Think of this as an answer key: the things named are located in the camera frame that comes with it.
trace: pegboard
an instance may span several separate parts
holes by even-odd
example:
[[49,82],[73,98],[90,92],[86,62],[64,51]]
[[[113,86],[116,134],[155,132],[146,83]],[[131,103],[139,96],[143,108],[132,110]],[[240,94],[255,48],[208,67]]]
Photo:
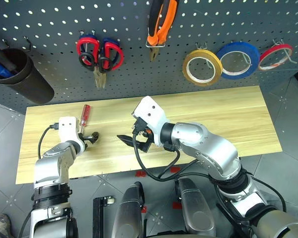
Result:
[[[166,46],[155,62],[149,61],[145,47],[150,7],[151,1],[145,0],[0,0],[0,47],[6,39],[11,47],[25,49],[23,36],[29,38],[33,48],[28,55],[55,90],[49,104],[251,85],[269,90],[298,71],[298,63],[287,62],[241,80],[221,78],[209,87],[195,86],[182,74],[183,60],[196,49],[196,42],[203,46],[206,42],[216,53],[225,44],[244,41],[263,53],[273,39],[284,39],[293,46],[292,59],[298,62],[298,0],[180,0]],[[124,64],[107,74],[103,90],[97,90],[92,72],[78,62],[75,42],[82,29],[95,29],[98,39],[112,37],[123,48]],[[283,56],[279,52],[274,57]],[[224,67],[243,63],[227,60]],[[201,78],[210,74],[202,61],[194,61],[190,69]],[[0,103],[22,113],[34,105],[1,85]]]

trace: yellow tape roll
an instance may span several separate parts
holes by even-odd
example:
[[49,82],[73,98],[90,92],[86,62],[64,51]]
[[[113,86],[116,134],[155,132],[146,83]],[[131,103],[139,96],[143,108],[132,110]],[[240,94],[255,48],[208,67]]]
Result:
[[[194,59],[208,60],[214,70],[213,76],[209,79],[204,79],[204,80],[194,77],[189,69],[189,64]],[[210,86],[215,82],[217,82],[222,74],[222,71],[223,71],[223,66],[219,58],[211,51],[207,51],[207,50],[192,51],[190,54],[186,56],[182,65],[182,72],[184,74],[184,77],[191,83],[194,83],[195,85],[202,86],[202,87]]]

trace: shoe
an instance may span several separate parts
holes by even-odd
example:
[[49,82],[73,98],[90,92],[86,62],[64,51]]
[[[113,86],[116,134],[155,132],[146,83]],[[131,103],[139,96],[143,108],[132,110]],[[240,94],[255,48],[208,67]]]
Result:
[[0,214],[0,233],[6,238],[14,238],[11,234],[11,222],[7,215]]

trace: wooden board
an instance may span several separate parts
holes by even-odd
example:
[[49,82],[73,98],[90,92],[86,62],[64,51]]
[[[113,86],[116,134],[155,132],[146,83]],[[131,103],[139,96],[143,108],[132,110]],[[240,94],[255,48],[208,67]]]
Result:
[[[84,104],[92,106],[85,134],[98,131],[100,138],[94,145],[88,143],[87,150],[77,157],[70,168],[70,177],[139,169],[133,148],[125,145],[116,135],[131,135],[131,127],[135,122],[131,113],[141,98],[27,108],[16,183],[33,182],[38,141],[44,129],[58,122],[59,117],[80,118]],[[196,121],[204,124],[212,133],[231,141],[237,147],[239,156],[282,151],[258,86],[159,95],[153,98],[172,123]],[[59,142],[58,131],[49,130],[43,140],[41,152]],[[148,168],[165,166],[174,157],[174,153],[164,151],[154,144],[147,154],[141,153],[141,158]],[[192,160],[192,157],[181,153],[178,163]]]

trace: tape roll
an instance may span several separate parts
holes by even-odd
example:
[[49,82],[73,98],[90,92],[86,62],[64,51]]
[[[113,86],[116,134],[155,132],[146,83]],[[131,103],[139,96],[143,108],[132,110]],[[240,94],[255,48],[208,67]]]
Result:
[[280,44],[280,45],[273,46],[272,48],[265,51],[261,55],[260,60],[259,60],[259,64],[258,64],[258,69],[261,70],[261,71],[267,71],[267,70],[276,68],[276,67],[282,65],[283,63],[285,63],[289,59],[287,55],[285,57],[283,57],[280,61],[278,61],[274,64],[271,64],[270,66],[260,66],[260,64],[263,62],[263,60],[265,58],[269,57],[271,54],[275,53],[276,51],[283,51],[283,50],[288,51],[288,56],[291,56],[292,53],[293,53],[293,48],[292,48],[291,45]]
[[217,56],[220,60],[224,56],[230,53],[244,53],[248,56],[250,60],[250,65],[239,71],[239,72],[229,72],[223,68],[222,77],[227,79],[241,79],[250,76],[256,69],[259,63],[259,52],[257,48],[246,42],[233,42],[223,46],[218,52]]
[[[208,60],[209,63],[212,65],[214,73],[211,78],[209,79],[198,79],[190,71],[190,62],[195,60],[195,59],[205,59]],[[219,60],[219,58],[212,53],[211,51],[207,50],[195,50],[192,51],[190,54],[188,54],[183,62],[182,65],[182,72],[184,77],[190,81],[191,83],[194,83],[197,86],[210,86],[214,83],[216,83],[223,71],[222,63]]]

